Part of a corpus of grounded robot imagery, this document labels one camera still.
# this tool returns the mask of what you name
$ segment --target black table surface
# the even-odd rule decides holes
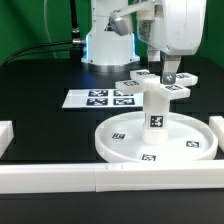
[[[224,115],[224,69],[184,57],[179,72],[199,77],[191,97],[171,111],[208,123]],[[142,108],[62,109],[69,89],[111,89],[128,72],[96,73],[69,60],[22,60],[0,71],[0,120],[12,120],[15,138],[6,164],[104,162],[94,146],[107,118]],[[218,150],[216,159],[224,155]],[[223,189],[0,195],[1,223],[223,223]]]

